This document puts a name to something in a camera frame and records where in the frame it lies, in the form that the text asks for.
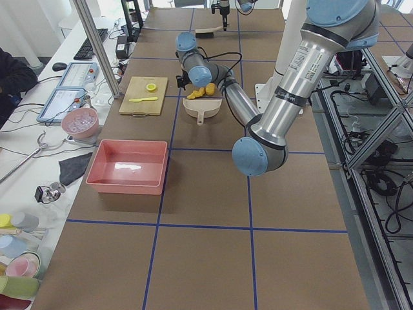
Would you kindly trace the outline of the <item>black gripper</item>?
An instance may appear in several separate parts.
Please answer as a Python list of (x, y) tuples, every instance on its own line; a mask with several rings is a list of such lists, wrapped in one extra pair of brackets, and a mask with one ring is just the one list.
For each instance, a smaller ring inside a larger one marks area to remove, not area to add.
[(181, 75), (176, 76), (177, 87), (186, 90), (187, 85), (191, 85), (192, 82), (189, 78), (187, 71), (182, 71)]
[(219, 0), (217, 4), (219, 8), (219, 13), (222, 16), (227, 16), (228, 15), (228, 0)]

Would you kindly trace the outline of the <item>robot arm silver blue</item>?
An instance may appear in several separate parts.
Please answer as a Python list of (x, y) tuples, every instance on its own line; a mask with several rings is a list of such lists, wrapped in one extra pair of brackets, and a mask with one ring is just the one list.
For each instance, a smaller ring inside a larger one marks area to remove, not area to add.
[(234, 143), (232, 159), (247, 176), (274, 171), (286, 162), (286, 134), (333, 56), (371, 47), (378, 40), (380, 1), (300, 1), (296, 6), (302, 16), (289, 17), (287, 22), (298, 25), (300, 33), (283, 37), (301, 42), (291, 52), (290, 64), (264, 112), (245, 94), (230, 68), (201, 55), (194, 34), (182, 32), (176, 38), (176, 56), (183, 71), (180, 87), (216, 84), (246, 128), (246, 136)]
[(227, 16), (231, 8), (235, 8), (242, 14), (249, 13), (255, 7), (255, 0), (235, 0), (235, 1), (211, 1), (211, 12), (215, 14), (219, 12), (221, 16)]

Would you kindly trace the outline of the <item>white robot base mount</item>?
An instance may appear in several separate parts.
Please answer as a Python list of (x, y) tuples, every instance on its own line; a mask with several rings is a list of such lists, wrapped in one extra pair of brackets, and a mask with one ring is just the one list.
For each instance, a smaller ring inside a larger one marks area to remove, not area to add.
[(301, 27), (307, 18), (306, 7), (307, 1), (291, 1), (274, 73), (265, 84), (255, 85), (257, 108), (260, 112), (267, 109), (285, 72), (308, 68), (311, 62), (310, 48), (301, 44)]

